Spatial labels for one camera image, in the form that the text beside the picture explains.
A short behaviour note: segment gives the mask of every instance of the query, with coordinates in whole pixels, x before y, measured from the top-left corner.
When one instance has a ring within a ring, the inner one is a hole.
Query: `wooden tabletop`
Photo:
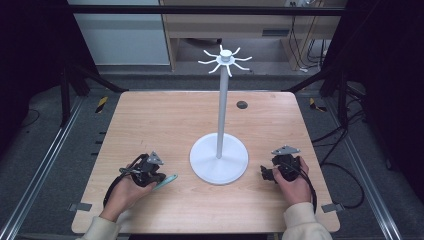
[[[239,109],[238,101],[248,104]],[[244,143],[246,172],[214,186],[193,172],[189,154],[202,136],[217,132],[219,92],[126,92],[110,123],[72,230],[84,233],[102,211],[118,169],[153,150],[164,161],[158,172],[178,178],[141,199],[121,215],[123,233],[272,233],[285,230],[288,207],[277,184],[264,181],[260,166],[272,168],[271,151],[284,145],[301,150],[318,196],[317,219],[330,232],[340,227],[296,98],[287,92],[228,92],[225,133]]]

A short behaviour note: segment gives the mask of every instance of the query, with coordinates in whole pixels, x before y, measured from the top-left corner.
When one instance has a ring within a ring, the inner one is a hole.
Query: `white vertical pole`
[[[218,115],[218,138],[216,158],[222,157],[222,145],[224,141],[225,112],[227,109],[228,71],[226,66],[221,66],[221,80],[219,84],[219,115]]]

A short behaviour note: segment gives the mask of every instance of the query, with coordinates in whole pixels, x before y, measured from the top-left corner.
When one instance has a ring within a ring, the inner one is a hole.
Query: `white circular base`
[[[237,180],[246,171],[249,156],[244,144],[224,133],[222,157],[216,157],[217,133],[201,137],[191,148],[190,163],[194,172],[204,181],[224,185]]]

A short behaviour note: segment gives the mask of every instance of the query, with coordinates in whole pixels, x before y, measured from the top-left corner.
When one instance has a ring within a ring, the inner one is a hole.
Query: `tape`
[[[311,109],[316,109],[320,112],[327,112],[327,108],[326,107],[317,107],[317,105],[315,104],[315,100],[313,98],[309,99],[309,107]]]
[[[103,107],[106,104],[106,101],[107,101],[107,97],[102,97],[102,99],[100,99],[99,105],[97,105],[97,108],[96,108],[96,113],[101,113],[102,112]]]

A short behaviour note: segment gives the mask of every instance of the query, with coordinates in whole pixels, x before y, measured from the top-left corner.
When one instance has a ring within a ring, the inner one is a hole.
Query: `metal bracket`
[[[162,160],[159,158],[158,154],[155,151],[152,151],[152,153],[149,155],[147,162],[150,164],[163,165]]]
[[[324,211],[324,213],[328,213],[332,211],[340,212],[345,210],[344,206],[340,203],[338,204],[331,203],[327,205],[322,205],[321,208],[322,208],[322,211]]]
[[[271,153],[274,155],[287,155],[287,154],[299,153],[299,152],[300,152],[300,149],[298,148],[293,148],[293,147],[284,145],[284,147],[274,150]]]
[[[86,211],[89,212],[91,210],[91,204],[89,203],[71,203],[69,204],[68,210],[71,212]]]

